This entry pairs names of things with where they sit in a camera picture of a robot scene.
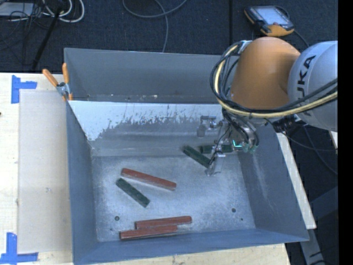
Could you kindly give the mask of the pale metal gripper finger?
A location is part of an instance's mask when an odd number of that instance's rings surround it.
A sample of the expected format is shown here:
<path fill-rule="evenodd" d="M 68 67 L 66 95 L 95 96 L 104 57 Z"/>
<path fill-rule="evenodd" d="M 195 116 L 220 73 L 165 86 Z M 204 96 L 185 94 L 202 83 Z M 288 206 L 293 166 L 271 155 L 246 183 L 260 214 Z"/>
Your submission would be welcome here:
<path fill-rule="evenodd" d="M 210 164 L 205 170 L 206 175 L 210 177 L 221 173 L 225 158 L 226 158 L 226 155 L 223 153 L 220 153 L 220 152 L 214 153 L 210 159 Z"/>
<path fill-rule="evenodd" d="M 219 132 L 220 125 L 216 116 L 202 115 L 200 117 L 200 124 L 196 129 L 197 137 L 218 135 Z"/>

